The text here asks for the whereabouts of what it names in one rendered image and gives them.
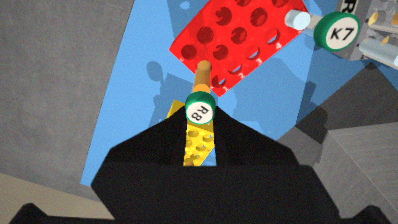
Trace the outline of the blue bench mat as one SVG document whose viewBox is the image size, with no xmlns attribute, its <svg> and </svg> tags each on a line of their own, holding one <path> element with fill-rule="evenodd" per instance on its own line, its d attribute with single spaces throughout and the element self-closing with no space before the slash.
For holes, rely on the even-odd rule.
<svg viewBox="0 0 398 224">
<path fill-rule="evenodd" d="M 166 119 L 185 103 L 195 74 L 168 51 L 209 0 L 135 0 L 100 109 L 80 184 L 91 182 L 111 147 Z M 279 139 L 372 62 L 398 92 L 398 70 L 348 61 L 300 33 L 221 97 L 235 120 Z"/>
</svg>

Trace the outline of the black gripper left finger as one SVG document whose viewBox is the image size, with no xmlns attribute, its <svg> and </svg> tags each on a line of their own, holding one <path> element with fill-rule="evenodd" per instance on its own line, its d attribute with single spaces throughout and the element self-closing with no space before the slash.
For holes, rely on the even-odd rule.
<svg viewBox="0 0 398 224">
<path fill-rule="evenodd" d="M 167 119 L 111 147 L 102 164 L 139 162 L 184 165 L 186 138 L 186 108 L 182 106 Z"/>
</svg>

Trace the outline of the yellow rack with round wells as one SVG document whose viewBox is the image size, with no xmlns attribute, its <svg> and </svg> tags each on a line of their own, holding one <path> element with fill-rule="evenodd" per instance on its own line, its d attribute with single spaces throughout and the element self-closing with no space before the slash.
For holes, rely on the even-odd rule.
<svg viewBox="0 0 398 224">
<path fill-rule="evenodd" d="M 185 106 L 185 103 L 174 100 L 166 119 L 174 114 L 182 106 Z M 208 138 L 210 135 L 212 135 L 212 137 Z M 203 145 L 205 146 L 202 147 Z M 187 138 L 184 165 L 186 162 L 193 162 L 194 165 L 200 165 L 213 149 L 213 147 L 213 120 L 207 124 L 199 125 L 194 124 L 187 119 Z"/>
</svg>

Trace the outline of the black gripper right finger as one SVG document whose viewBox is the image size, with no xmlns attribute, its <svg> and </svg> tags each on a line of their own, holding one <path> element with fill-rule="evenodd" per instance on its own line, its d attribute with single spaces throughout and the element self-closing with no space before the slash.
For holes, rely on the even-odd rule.
<svg viewBox="0 0 398 224">
<path fill-rule="evenodd" d="M 218 106 L 213 135 L 216 165 L 300 165 L 289 147 L 235 120 Z"/>
</svg>

